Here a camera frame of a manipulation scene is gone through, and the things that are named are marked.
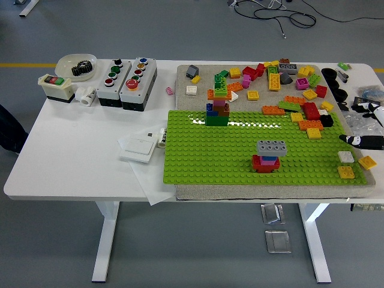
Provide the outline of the robot right hand white shell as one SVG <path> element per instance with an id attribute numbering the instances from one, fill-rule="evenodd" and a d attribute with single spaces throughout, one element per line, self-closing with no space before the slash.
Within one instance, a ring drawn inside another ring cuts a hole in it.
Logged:
<path id="1" fill-rule="evenodd" d="M 359 103 L 354 104 L 352 109 L 359 113 L 368 112 L 367 116 L 376 119 L 383 127 L 383 106 L 375 103 Z M 347 136 L 342 134 L 339 135 L 339 139 L 358 149 L 383 150 L 383 136 Z"/>

